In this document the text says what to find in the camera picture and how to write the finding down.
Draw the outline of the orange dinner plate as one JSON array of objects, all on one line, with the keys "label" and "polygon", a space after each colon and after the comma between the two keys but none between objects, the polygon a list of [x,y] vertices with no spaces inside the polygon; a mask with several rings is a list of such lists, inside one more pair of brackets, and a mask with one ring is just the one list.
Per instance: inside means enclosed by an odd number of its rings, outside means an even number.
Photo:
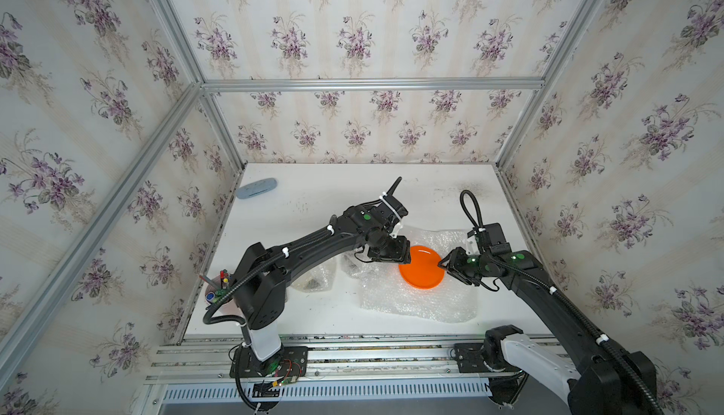
[{"label": "orange dinner plate", "polygon": [[402,279],[411,287],[419,290],[431,290],[439,286],[445,271],[439,267],[442,260],[439,253],[429,247],[415,245],[410,249],[411,263],[400,264]]}]

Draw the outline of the bubble wrap around orange plate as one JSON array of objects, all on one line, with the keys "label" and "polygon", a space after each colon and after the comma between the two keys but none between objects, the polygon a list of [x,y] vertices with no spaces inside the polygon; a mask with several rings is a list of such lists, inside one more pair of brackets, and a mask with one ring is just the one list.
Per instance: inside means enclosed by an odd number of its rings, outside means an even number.
[{"label": "bubble wrap around orange plate", "polygon": [[367,277],[356,279],[363,309],[445,324],[462,324],[479,314],[475,288],[447,274],[436,288],[419,290],[402,279],[399,264],[372,262],[365,253],[357,259],[374,266]]}]

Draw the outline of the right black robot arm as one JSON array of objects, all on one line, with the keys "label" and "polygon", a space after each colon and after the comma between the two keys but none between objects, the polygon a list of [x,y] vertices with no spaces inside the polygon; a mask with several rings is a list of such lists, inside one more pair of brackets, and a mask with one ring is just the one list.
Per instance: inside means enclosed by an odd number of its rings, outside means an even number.
[{"label": "right black robot arm", "polygon": [[554,334],[572,361],[574,372],[555,358],[534,352],[515,326],[486,332],[483,356],[489,368],[516,367],[555,392],[573,414],[660,414],[656,368],[642,352],[630,352],[612,339],[559,290],[529,251],[515,251],[500,224],[486,224],[475,195],[460,194],[474,209],[465,215],[472,229],[464,247],[456,247],[439,267],[474,287],[518,296]]}]

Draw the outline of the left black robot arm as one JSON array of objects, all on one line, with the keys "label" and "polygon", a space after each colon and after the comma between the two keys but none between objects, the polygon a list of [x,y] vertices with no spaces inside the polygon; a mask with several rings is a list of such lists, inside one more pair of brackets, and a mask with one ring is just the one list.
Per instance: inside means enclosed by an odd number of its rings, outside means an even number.
[{"label": "left black robot arm", "polygon": [[301,366],[284,357],[279,336],[261,341],[253,336],[270,328],[280,317],[288,286],[307,271],[350,251],[366,251],[372,262],[412,262],[409,239],[399,234],[408,211],[394,196],[402,180],[395,179],[377,200],[352,205],[341,215],[331,216],[325,227],[298,240],[269,248],[262,243],[250,245],[224,293],[215,296],[206,308],[205,325],[234,323],[242,331],[243,341],[232,358],[230,375],[241,401],[254,414],[268,412],[277,403],[255,402],[247,395],[241,383],[242,353],[251,353],[252,370],[259,377],[267,377],[278,365],[285,364],[284,378],[288,378],[294,368]]}]

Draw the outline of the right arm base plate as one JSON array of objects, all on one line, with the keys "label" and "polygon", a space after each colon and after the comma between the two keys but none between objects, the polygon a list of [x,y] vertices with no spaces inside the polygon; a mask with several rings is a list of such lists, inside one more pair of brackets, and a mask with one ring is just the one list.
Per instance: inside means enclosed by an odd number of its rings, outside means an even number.
[{"label": "right arm base plate", "polygon": [[459,373],[523,373],[522,369],[505,360],[499,346],[487,343],[456,343],[452,349],[452,358],[456,361]]}]

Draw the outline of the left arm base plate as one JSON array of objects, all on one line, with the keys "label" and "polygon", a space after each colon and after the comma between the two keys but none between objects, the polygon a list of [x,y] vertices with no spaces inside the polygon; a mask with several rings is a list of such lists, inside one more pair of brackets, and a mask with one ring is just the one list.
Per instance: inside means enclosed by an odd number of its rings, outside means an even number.
[{"label": "left arm base plate", "polygon": [[309,349],[304,346],[283,346],[267,360],[259,360],[250,347],[238,348],[232,356],[231,378],[304,377],[307,373]]}]

